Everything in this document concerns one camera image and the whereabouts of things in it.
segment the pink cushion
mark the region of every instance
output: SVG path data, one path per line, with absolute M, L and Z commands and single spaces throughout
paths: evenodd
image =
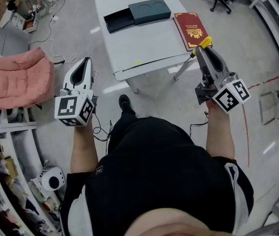
M 54 64 L 41 48 L 0 58 L 0 109 L 29 108 L 54 96 Z

